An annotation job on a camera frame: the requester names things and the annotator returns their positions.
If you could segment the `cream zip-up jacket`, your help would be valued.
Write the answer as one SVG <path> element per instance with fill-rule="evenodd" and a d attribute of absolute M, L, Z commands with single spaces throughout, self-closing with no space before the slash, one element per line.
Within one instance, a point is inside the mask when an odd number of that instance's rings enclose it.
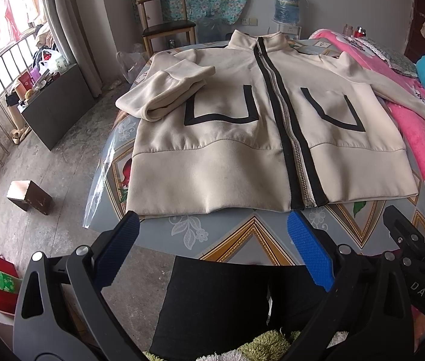
<path fill-rule="evenodd" d="M 139 121 L 127 207 L 167 217 L 414 196 L 383 100 L 425 121 L 425 103 L 388 77 L 347 53 L 299 53 L 281 33 L 160 52 L 116 103 Z"/>

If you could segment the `pink floral blanket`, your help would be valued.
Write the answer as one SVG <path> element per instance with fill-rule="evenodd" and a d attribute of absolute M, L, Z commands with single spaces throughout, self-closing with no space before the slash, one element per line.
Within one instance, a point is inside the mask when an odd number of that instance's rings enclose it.
<path fill-rule="evenodd" d="M 357 42 L 356 38 L 348 37 L 329 29 L 316 30 L 310 35 L 310 38 L 315 41 L 323 40 L 329 42 L 339 51 L 349 53 L 365 69 L 371 69 L 388 77 L 407 89 L 407 91 L 415 94 L 425 103 L 425 87 L 421 85 L 418 78 L 406 77 L 395 72 L 369 48 Z M 399 126 L 399 130 L 404 139 L 406 139 L 408 146 L 412 149 L 425 189 L 425 121 L 414 112 L 394 103 L 388 103 L 387 107 L 390 115 L 393 116 Z"/>

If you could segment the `green fuzzy sleeve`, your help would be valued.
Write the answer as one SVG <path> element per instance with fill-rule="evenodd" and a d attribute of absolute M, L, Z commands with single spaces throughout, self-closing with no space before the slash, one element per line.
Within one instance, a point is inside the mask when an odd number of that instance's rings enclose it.
<path fill-rule="evenodd" d="M 235 350 L 222 354 L 209 354 L 196 358 L 200 361 L 240 361 L 240 360 L 280 360 L 291 344 L 300 336 L 300 331 L 291 332 L 288 336 L 271 330 L 254 338 Z"/>

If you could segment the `fruit pattern blue tablecloth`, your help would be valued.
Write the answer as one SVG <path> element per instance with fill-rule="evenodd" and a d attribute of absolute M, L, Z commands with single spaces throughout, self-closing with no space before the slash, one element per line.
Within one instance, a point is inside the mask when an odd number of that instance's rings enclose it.
<path fill-rule="evenodd" d="M 337 56 L 345 52 L 329 42 L 311 38 L 297 40 L 293 45 L 305 55 Z M 117 116 L 88 195 L 86 228 L 105 231 L 125 214 L 138 125 L 138 119 L 129 114 Z M 417 194 L 393 200 L 392 205 L 425 237 L 425 189 L 412 149 L 406 139 L 404 142 Z M 361 253 L 375 254 L 393 245 L 382 220 L 386 207 L 384 200 L 335 204 L 308 209 L 305 216 L 313 227 L 327 231 L 334 240 L 352 243 Z M 224 209 L 212 214 L 157 218 L 143 222 L 138 244 L 214 262 L 298 264 L 300 255 L 288 237 L 286 222 L 285 214 L 259 209 Z"/>

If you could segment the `brown cardboard box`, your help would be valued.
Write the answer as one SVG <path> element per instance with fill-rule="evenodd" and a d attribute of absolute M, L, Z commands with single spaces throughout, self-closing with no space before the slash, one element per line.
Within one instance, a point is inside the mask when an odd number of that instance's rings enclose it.
<path fill-rule="evenodd" d="M 32 180 L 12 181 L 7 199 L 24 211 L 32 207 L 44 215 L 49 215 L 52 209 L 52 197 Z"/>

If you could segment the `grey lace pillow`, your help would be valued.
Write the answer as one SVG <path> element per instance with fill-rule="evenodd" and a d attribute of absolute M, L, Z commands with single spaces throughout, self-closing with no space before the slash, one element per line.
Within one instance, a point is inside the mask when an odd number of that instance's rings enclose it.
<path fill-rule="evenodd" d="M 385 47 L 369 37 L 356 38 L 364 47 L 369 48 L 395 72 L 406 77 L 418 78 L 417 67 L 408 57 L 399 51 Z"/>

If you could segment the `black trousers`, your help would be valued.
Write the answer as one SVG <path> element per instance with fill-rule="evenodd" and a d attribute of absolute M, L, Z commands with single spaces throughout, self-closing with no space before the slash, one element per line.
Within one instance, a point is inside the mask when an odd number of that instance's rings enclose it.
<path fill-rule="evenodd" d="M 150 360 L 196 360 L 222 354 L 271 330 L 302 331 L 326 290 L 304 266 L 259 266 L 176 258 Z M 402 360 L 425 360 L 425 337 Z"/>

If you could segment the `red thermos bottle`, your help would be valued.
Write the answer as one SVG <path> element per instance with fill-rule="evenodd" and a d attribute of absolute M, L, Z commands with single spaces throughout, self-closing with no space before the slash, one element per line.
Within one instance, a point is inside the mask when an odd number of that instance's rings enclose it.
<path fill-rule="evenodd" d="M 355 38 L 363 38 L 366 36 L 366 30 L 363 27 L 358 26 L 355 32 L 353 33 L 353 36 Z"/>

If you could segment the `dark grey cabinet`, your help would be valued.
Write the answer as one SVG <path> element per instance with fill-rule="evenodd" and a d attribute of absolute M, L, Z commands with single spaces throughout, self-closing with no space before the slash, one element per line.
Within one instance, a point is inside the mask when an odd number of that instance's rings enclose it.
<path fill-rule="evenodd" d="M 32 95 L 21 116 L 48 150 L 95 105 L 95 100 L 77 64 Z"/>

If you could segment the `white water dispenser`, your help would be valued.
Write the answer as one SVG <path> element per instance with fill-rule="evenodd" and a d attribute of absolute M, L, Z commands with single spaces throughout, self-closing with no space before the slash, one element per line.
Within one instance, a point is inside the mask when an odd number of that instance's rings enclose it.
<path fill-rule="evenodd" d="M 288 41 L 296 41 L 301 38 L 302 27 L 297 24 L 275 23 L 272 28 L 268 28 L 267 33 L 282 33 L 288 39 Z"/>

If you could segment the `blue water jug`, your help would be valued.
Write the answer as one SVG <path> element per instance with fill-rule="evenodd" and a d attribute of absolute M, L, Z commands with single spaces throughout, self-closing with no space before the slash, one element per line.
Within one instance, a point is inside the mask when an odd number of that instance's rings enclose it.
<path fill-rule="evenodd" d="M 273 20 L 279 24 L 297 24 L 300 21 L 301 0 L 275 0 Z"/>

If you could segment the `white plastic bag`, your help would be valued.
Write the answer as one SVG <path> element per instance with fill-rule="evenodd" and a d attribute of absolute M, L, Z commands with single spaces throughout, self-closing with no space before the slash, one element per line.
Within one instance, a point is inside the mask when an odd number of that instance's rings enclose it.
<path fill-rule="evenodd" d="M 117 51 L 116 60 L 119 70 L 125 80 L 132 84 L 148 61 L 146 49 L 142 44 L 136 43 L 132 52 Z"/>

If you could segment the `empty clear water jug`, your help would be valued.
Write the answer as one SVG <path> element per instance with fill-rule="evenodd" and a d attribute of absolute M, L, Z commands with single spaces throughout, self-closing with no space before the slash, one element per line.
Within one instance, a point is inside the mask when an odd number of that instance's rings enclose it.
<path fill-rule="evenodd" d="M 223 41 L 225 33 L 222 20 L 211 11 L 206 11 L 197 21 L 197 36 L 199 43 Z"/>

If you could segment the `wooden chair black seat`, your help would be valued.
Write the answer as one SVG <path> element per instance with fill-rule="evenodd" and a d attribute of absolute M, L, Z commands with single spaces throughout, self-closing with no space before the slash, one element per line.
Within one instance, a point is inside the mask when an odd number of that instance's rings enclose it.
<path fill-rule="evenodd" d="M 152 40 L 155 38 L 166 38 L 167 36 L 184 33 L 189 45 L 196 44 L 196 24 L 188 17 L 186 0 L 181 0 L 181 18 L 173 20 L 167 18 L 161 24 L 149 25 L 146 15 L 146 4 L 149 2 L 160 2 L 162 0 L 137 0 L 136 6 L 144 16 L 142 41 L 149 57 L 154 55 Z"/>

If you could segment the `beige curtain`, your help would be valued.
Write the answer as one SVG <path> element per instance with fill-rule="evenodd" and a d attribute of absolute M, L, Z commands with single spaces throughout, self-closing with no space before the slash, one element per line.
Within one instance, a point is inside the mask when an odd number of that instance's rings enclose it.
<path fill-rule="evenodd" d="M 102 81 L 92 58 L 76 0 L 43 0 L 52 37 L 69 63 L 78 67 L 94 98 L 101 94 Z"/>

